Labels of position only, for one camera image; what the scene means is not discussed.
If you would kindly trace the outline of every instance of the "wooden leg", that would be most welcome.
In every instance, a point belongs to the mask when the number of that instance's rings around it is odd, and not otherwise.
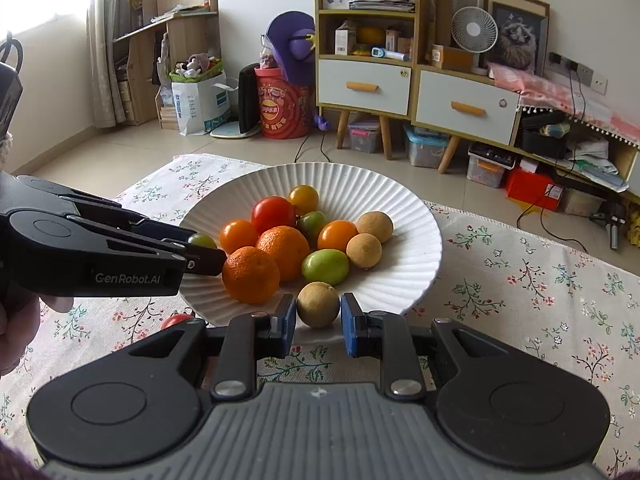
[[[394,160],[394,154],[391,151],[391,132],[389,131],[389,118],[384,115],[380,118],[380,131],[382,132],[382,147],[385,150],[386,160]]]
[[[340,120],[338,120],[338,132],[335,135],[335,149],[342,149],[342,142],[344,141],[344,133],[347,131],[347,123],[349,122],[349,111],[340,111]]]
[[[460,137],[455,135],[451,136],[449,143],[447,144],[447,149],[445,150],[444,155],[442,155],[442,160],[438,166],[438,173],[447,173],[447,168],[449,167],[449,163],[451,162],[453,155],[456,153],[459,142]]]

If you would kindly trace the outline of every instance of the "orange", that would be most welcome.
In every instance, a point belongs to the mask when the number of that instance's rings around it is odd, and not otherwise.
[[[234,300],[262,303],[278,290],[280,271],[270,254],[255,247],[242,247],[226,259],[222,282]]]
[[[338,249],[345,253],[349,240],[356,234],[358,234],[358,230],[353,222],[346,220],[329,222],[318,235],[318,250]]]
[[[258,231],[247,220],[232,220],[220,229],[220,247],[226,254],[233,254],[241,247],[253,247],[258,241]]]
[[[274,257],[283,282],[295,280],[302,273],[302,260],[311,252],[304,235],[286,225],[263,232],[255,246]]]

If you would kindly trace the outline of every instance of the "white plate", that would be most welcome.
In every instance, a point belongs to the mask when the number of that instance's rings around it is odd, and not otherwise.
[[[404,314],[425,295],[442,259],[440,229],[424,203],[395,180],[345,164],[299,162],[272,166],[240,176],[209,193],[180,225],[218,238],[220,228],[235,218],[249,219],[255,203],[266,196],[287,196],[298,184],[309,184],[320,195],[319,210],[329,220],[355,222],[368,211],[383,211],[394,223],[394,234],[383,246],[380,263],[371,270],[355,269],[336,287],[352,292],[363,312],[386,310]],[[214,325],[226,325],[233,316],[255,310],[273,312],[281,294],[297,294],[304,286],[281,286],[266,304],[256,306],[233,300],[222,279],[185,274],[180,293],[194,310]],[[311,329],[300,318],[297,344],[332,343],[342,340],[340,317],[324,330]]]

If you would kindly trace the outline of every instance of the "floral tablecloth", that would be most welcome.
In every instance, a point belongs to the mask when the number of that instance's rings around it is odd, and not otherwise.
[[[213,155],[183,155],[117,200],[177,224],[211,190],[259,168]],[[640,466],[638,277],[500,222],[427,206],[440,225],[444,254],[438,279],[408,314],[409,322],[455,317],[583,377],[602,391],[612,413],[596,464],[610,476]],[[0,438],[37,464],[24,419],[34,391],[157,331],[174,312],[190,309],[180,297],[80,298],[68,314],[43,305],[36,339],[18,369],[0,381]],[[375,360],[349,359],[339,344],[293,347],[286,359],[258,366],[263,381],[375,380],[378,371]]]

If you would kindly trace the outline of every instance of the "white wall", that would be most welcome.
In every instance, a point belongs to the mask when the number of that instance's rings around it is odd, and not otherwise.
[[[640,123],[634,90],[640,84],[640,0],[543,1],[552,7],[548,48],[601,72],[609,86],[606,96],[598,98]],[[285,10],[313,14],[314,1],[220,0],[220,33],[229,75],[257,62],[260,33]]]
[[[551,5],[548,51],[609,79],[601,99],[640,124],[640,0],[542,0]],[[568,79],[559,82],[568,85]]]
[[[258,62],[260,35],[278,14],[301,10],[314,15],[314,0],[218,0],[218,5],[222,56],[232,77]]]
[[[15,37],[24,49],[24,89],[9,126],[14,146],[5,171],[19,168],[94,122],[85,18],[62,16]]]

